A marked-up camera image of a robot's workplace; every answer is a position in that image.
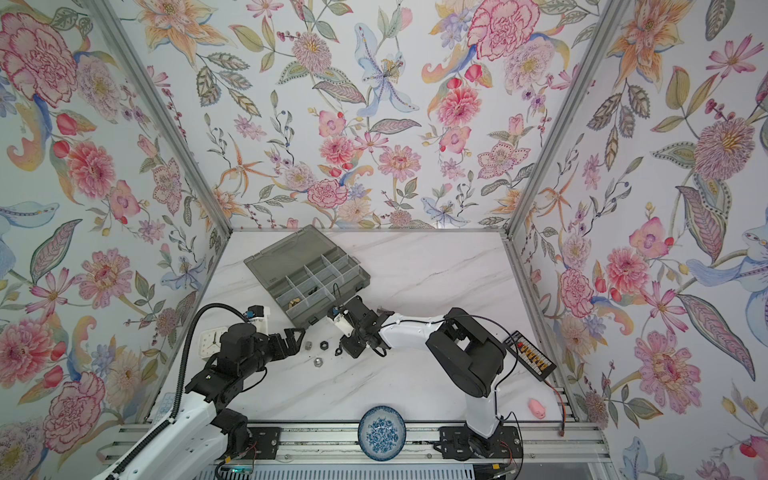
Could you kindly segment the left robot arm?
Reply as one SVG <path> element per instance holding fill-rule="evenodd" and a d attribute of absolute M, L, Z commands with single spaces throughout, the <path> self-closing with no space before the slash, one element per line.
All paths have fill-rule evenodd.
<path fill-rule="evenodd" d="M 187 380 L 193 334 L 213 309 L 227 311 L 237 321 L 222 335 L 219 351 Z M 223 303 L 209 303 L 196 312 L 184 341 L 171 410 L 98 479 L 193 479 L 215 460 L 237 457 L 257 444 L 248 418 L 229 404 L 247 390 L 251 375 L 298 354 L 306 330 L 287 328 L 283 334 L 267 335 L 258 331 L 254 319 L 253 307 L 241 312 Z"/>

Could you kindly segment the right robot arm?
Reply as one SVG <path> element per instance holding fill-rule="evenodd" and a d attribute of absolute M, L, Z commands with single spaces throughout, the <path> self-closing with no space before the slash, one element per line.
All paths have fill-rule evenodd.
<path fill-rule="evenodd" d="M 353 358 L 367 349 L 382 358 L 392 350 L 430 352 L 465 394 L 467 442 L 480 455 L 489 455 L 503 425 L 495 385 L 504 371 L 506 347 L 475 317 L 458 307 L 435 317 L 374 311 L 360 296 L 331 306 L 328 317 L 343 332 L 341 350 Z"/>

